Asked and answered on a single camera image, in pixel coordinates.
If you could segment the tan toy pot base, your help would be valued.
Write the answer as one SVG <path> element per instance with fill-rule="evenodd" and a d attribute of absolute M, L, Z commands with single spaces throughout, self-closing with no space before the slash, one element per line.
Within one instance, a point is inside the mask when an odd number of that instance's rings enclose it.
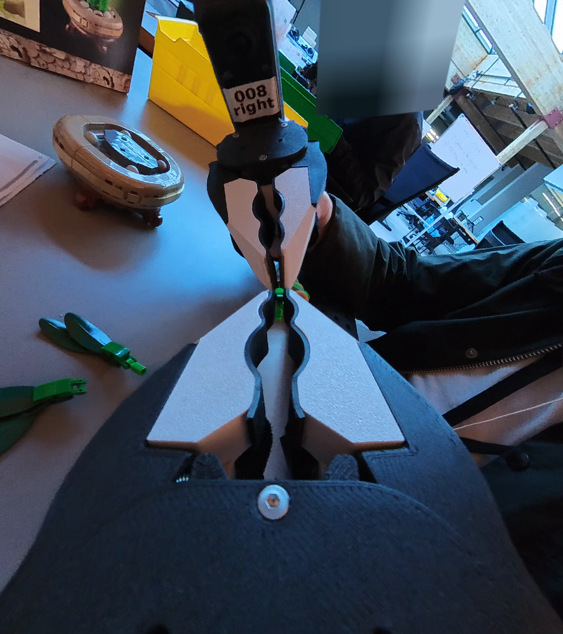
<path fill-rule="evenodd" d="M 159 227 L 160 210 L 184 189 L 179 165 L 149 137 L 108 117 L 66 115 L 54 125 L 53 148 L 78 184 L 80 209 L 105 203 Z"/>

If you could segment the person's right hand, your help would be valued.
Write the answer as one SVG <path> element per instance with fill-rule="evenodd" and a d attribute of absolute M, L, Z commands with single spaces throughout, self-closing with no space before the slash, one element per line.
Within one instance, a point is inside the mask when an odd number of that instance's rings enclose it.
<path fill-rule="evenodd" d="M 335 198 L 328 192 L 324 192 L 316 205 L 316 221 L 317 227 L 316 237 L 311 241 L 311 245 L 315 247 L 321 240 L 323 240 L 328 232 L 328 228 L 333 219 L 333 213 L 335 210 Z"/>

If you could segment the person's right forearm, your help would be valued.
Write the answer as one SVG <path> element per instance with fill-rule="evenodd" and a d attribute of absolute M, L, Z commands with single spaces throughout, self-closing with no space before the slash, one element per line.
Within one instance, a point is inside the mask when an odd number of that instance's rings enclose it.
<path fill-rule="evenodd" d="M 421 256 L 380 239 L 333 198 L 299 281 L 317 304 L 383 331 L 371 346 L 395 369 L 489 365 L 563 345 L 563 238 Z"/>

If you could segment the white whiteboard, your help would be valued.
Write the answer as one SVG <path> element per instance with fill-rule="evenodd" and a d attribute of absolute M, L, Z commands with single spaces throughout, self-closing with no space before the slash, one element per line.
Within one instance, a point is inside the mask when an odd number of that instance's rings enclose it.
<path fill-rule="evenodd" d="M 471 194 L 501 166 L 496 154 L 464 114 L 431 145 L 431 151 L 444 162 L 459 168 L 439 186 L 453 202 L 460 202 Z"/>

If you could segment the black toy set box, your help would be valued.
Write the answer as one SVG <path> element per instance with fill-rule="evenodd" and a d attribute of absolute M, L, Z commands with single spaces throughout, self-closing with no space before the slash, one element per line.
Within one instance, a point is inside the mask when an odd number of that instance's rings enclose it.
<path fill-rule="evenodd" d="M 0 55 L 128 93 L 145 1 L 0 1 Z"/>

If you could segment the grey desk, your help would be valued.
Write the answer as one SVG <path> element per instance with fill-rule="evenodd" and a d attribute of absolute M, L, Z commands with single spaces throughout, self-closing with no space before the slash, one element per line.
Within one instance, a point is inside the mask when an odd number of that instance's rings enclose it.
<path fill-rule="evenodd" d="M 186 454 L 145 436 L 176 380 L 179 351 L 261 285 L 233 251 L 206 194 L 213 149 L 147 100 L 151 60 L 137 52 L 126 96 L 0 58 L 0 133 L 53 154 L 65 114 L 111 116 L 147 133 L 186 175 L 157 230 L 120 210 L 81 211 L 58 164 L 0 209 L 0 387 L 64 376 L 87 394 L 46 408 L 0 456 L 0 633 L 144 633 L 209 601 L 211 574 L 247 619 L 326 622 L 346 577 L 325 568 L 317 536 L 278 537 L 245 480 L 176 483 Z M 40 318 L 74 313 L 126 346 L 143 376 L 66 350 Z"/>

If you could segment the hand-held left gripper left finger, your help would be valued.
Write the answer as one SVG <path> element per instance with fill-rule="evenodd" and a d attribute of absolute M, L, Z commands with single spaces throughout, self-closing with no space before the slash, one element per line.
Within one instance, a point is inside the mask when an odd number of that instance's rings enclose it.
<path fill-rule="evenodd" d="M 260 293 L 202 337 L 147 436 L 151 446 L 211 453 L 230 478 L 259 479 L 272 436 L 258 364 L 275 295 Z"/>

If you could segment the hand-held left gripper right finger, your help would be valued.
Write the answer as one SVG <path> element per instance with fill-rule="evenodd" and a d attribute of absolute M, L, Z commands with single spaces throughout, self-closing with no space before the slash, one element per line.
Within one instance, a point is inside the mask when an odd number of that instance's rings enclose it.
<path fill-rule="evenodd" d="M 284 318 L 296 365 L 284 435 L 292 476 L 324 476 L 338 455 L 405 447 L 358 341 L 292 290 Z"/>

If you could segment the green plastic bin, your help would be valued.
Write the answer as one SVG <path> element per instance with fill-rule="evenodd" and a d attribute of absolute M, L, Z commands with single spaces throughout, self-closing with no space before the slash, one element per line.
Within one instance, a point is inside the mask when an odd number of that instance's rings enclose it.
<path fill-rule="evenodd" d="M 325 115 L 316 114 L 316 97 L 292 76 L 292 62 L 282 52 L 278 56 L 285 105 L 305 121 L 302 125 L 309 141 L 318 141 L 324 154 L 331 153 L 342 135 L 341 128 Z"/>

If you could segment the yellow plastic bin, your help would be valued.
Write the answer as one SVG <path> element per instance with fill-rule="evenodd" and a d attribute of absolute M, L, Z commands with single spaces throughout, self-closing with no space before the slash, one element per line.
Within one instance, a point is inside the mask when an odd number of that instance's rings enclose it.
<path fill-rule="evenodd" d="M 197 21 L 158 18 L 149 98 L 214 147 L 251 123 L 285 115 L 270 1 L 196 1 Z"/>

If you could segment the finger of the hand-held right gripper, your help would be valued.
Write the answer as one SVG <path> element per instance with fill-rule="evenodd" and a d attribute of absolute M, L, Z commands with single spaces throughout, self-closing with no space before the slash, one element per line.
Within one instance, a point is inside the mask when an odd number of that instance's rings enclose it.
<path fill-rule="evenodd" d="M 259 281 L 269 290 L 276 288 L 276 269 L 270 250 L 264 246 L 261 221 L 256 218 L 253 204 L 258 194 L 256 182 L 236 179 L 224 184 L 228 211 L 228 229 L 243 257 Z"/>
<path fill-rule="evenodd" d="M 275 191 L 283 200 L 278 223 L 281 229 L 279 247 L 282 285 L 290 289 L 301 269 L 315 224 L 315 205 L 311 202 L 309 169 L 293 167 L 273 180 Z"/>

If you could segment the green toy leaf pair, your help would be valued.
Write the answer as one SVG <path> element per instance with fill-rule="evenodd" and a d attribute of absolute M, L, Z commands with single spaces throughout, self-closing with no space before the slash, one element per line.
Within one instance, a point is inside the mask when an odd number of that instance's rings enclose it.
<path fill-rule="evenodd" d="M 85 392 L 86 380 L 77 378 L 0 388 L 0 455 L 29 430 L 40 412 Z"/>
<path fill-rule="evenodd" d="M 94 324 L 77 314 L 66 313 L 64 321 L 40 318 L 41 331 L 56 345 L 78 353 L 91 353 L 135 374 L 143 376 L 147 368 L 139 363 L 130 350 L 114 342 Z"/>

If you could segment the person's pale shirt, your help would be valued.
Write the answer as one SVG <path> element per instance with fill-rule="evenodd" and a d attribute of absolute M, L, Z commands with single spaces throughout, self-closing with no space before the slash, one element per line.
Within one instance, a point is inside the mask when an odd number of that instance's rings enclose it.
<path fill-rule="evenodd" d="M 563 422 L 563 349 L 510 363 L 411 374 L 408 380 L 484 466 Z"/>

